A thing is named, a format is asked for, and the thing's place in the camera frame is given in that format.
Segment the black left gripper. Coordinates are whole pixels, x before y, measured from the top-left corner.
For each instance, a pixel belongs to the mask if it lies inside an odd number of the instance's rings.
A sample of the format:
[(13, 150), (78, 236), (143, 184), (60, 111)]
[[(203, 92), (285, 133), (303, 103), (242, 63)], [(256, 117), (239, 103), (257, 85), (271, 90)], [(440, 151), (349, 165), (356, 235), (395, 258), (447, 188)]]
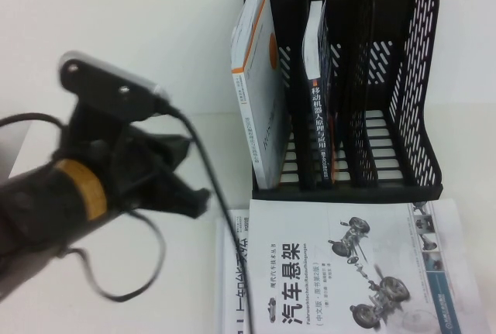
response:
[[(158, 172), (163, 161), (176, 170), (187, 158), (191, 139), (179, 134), (149, 134), (133, 126), (96, 129), (84, 138), (84, 153), (102, 176), (109, 203), (116, 211), (136, 208), (140, 191)], [(208, 207), (211, 193), (195, 190), (175, 178), (156, 184), (154, 209), (197, 219)]]

